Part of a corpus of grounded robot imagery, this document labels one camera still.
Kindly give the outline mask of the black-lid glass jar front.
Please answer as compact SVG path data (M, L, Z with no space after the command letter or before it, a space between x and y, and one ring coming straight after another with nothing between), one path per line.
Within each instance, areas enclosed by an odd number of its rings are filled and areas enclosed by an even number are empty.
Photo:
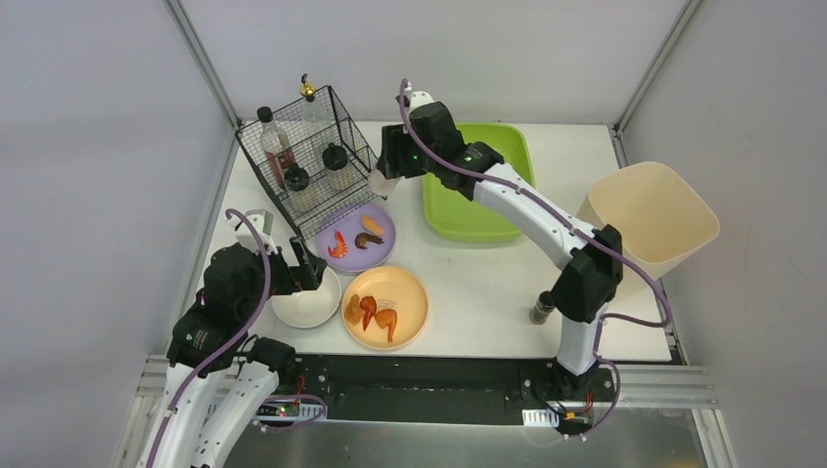
M343 191L354 182L347 151L340 145L329 143L322 153L326 177L334 191Z

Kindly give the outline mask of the black-lid glass jar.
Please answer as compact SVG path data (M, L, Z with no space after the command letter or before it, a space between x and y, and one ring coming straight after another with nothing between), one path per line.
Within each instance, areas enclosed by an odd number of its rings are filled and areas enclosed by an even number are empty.
M376 196L386 199L395 190L400 178L386 178L379 169L373 169L368 176L368 187Z
M340 145L329 143L322 153L326 177L334 191L343 191L354 182L347 151Z

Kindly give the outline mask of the black-lid spice jar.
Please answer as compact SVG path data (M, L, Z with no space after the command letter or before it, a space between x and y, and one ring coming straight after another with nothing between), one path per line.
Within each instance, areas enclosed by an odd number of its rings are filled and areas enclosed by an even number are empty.
M311 177L297 162L291 162L284 173L284 181L294 209L306 214L318 205L318 197Z

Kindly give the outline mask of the gold-top glass oil bottle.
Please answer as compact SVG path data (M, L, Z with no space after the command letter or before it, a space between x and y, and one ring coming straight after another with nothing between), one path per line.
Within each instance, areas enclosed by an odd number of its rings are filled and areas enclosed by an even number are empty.
M323 168L327 167L325 151L331 144L337 145L338 130L327 98L327 91L320 91L304 73L300 77L299 93L302 99L301 120L306 144L312 156Z

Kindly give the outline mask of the dark sauce bottle red label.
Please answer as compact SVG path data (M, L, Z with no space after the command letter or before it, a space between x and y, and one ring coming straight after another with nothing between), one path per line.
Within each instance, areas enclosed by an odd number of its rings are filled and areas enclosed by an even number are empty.
M261 124L259 144L264 151L267 170L280 188L287 189L298 166L289 135L276 122L270 107L259 107L256 116Z

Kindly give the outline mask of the black pepper grinder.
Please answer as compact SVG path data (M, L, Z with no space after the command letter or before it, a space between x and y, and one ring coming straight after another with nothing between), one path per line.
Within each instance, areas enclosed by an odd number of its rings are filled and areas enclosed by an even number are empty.
M544 291L538 295L529 317L533 324L543 325L554 311L553 294L551 291Z

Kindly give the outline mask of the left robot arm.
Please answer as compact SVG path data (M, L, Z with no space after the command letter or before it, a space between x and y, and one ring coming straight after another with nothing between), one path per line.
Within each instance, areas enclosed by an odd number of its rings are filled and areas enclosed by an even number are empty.
M314 292L328 263L293 237L297 264L278 247L235 243L212 255L204 286L173 328L166 383L137 465L220 467L261 404L295 374L295 350L261 337L228 395L209 406L227 377L250 325L273 296Z

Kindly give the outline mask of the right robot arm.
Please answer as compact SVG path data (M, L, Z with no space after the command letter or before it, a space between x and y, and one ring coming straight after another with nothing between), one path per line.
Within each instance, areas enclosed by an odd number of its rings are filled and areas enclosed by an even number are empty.
M562 315L552 380L583 386L598 367L598 324L622 281L622 239L560 211L489 145L464 141L447 107L423 93L398 96L403 119L385 126L371 188L385 196L398 179L431 174L444 188L503 216L551 259L561 274L550 290Z

